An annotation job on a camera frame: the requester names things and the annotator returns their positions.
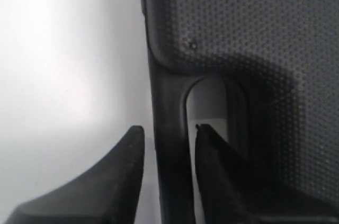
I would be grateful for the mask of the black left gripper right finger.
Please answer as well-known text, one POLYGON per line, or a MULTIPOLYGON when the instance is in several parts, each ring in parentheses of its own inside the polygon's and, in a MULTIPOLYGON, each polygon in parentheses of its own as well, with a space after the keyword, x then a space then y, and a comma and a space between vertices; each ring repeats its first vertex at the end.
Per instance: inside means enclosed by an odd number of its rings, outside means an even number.
POLYGON ((330 204, 275 182, 212 126, 197 126, 195 172, 206 223, 338 223, 330 204))

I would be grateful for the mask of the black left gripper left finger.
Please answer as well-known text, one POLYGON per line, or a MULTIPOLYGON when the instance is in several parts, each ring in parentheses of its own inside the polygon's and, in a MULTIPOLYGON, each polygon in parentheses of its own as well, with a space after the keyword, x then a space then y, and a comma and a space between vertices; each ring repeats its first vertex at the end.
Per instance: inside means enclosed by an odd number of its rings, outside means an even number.
POLYGON ((20 204, 6 223, 134 223, 144 159, 144 130, 132 126, 93 167, 20 204))

